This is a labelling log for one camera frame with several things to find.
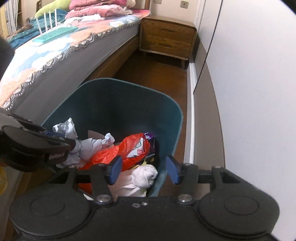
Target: drawer handle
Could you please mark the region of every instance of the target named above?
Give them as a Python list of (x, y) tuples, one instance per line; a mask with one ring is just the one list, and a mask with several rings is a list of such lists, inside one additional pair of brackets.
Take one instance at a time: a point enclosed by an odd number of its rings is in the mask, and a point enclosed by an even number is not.
[(165, 48), (168, 48), (168, 49), (171, 49), (172, 46), (168, 45), (168, 44), (162, 44), (162, 43), (159, 43), (160, 46), (163, 46)]
[(176, 31), (175, 30), (170, 30), (168, 28), (161, 28), (162, 31), (167, 31), (169, 33), (175, 33)]

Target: drawer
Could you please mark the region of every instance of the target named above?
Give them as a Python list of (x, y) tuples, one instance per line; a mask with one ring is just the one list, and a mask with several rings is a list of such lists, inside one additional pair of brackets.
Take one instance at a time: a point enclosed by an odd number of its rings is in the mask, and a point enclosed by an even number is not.
[(150, 35), (142, 35), (141, 49), (187, 59), (191, 44)]
[(191, 44), (195, 29), (179, 24), (144, 19), (143, 34)]

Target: nightstand leg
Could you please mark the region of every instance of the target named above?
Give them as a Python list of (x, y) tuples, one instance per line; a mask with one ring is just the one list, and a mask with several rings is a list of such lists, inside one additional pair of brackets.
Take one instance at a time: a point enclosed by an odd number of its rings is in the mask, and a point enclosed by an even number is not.
[(181, 67), (183, 70), (185, 70), (185, 60), (181, 59)]

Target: bed frame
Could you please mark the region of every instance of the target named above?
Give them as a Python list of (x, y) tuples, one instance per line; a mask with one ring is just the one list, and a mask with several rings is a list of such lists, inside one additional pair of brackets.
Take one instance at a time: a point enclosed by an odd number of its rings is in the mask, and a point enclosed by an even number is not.
[[(145, 0), (145, 5), (143, 9), (148, 10), (150, 8), (150, 1)], [(36, 11), (41, 8), (42, 0), (39, 0), (36, 4)], [(93, 80), (96, 78), (103, 77), (114, 77), (115, 73), (121, 68), (121, 66), (127, 61), (127, 59), (132, 55), (132, 53), (139, 48), (139, 35), (131, 38), (123, 46), (117, 49), (113, 54), (111, 54), (104, 62), (102, 62), (85, 80)], [(25, 172), (22, 176), (20, 184), (18, 185), (16, 196), (23, 194), (27, 189), (36, 187), (44, 182), (47, 178), (51, 176), (52, 172), (48, 169), (40, 169), (34, 173)], [(11, 240), (12, 237), (16, 235), (16, 231), (13, 227), (12, 222), (8, 219), (5, 239)]]

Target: teal trash can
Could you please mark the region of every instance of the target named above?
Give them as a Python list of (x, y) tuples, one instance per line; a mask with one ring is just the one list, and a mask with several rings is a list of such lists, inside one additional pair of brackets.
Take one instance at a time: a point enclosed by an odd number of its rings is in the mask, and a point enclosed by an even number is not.
[(111, 78), (81, 85), (43, 123), (51, 130), (71, 117), (80, 140), (88, 130), (110, 132), (115, 142), (140, 133), (153, 133), (159, 142), (158, 177), (148, 193), (157, 196), (167, 172), (165, 157), (177, 147), (183, 115), (171, 97), (153, 89)]

